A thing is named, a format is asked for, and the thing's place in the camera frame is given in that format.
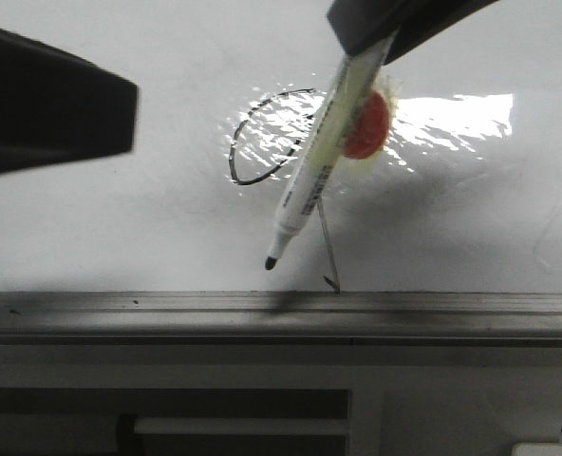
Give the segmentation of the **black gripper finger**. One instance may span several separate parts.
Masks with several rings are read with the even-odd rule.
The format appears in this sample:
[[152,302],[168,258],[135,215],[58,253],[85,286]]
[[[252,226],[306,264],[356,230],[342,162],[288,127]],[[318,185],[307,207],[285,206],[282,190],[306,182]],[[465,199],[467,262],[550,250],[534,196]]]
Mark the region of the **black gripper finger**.
[[0,28],[0,175],[129,152],[136,84]]
[[328,23],[343,51],[356,56],[388,39],[386,65],[495,0],[335,0]]

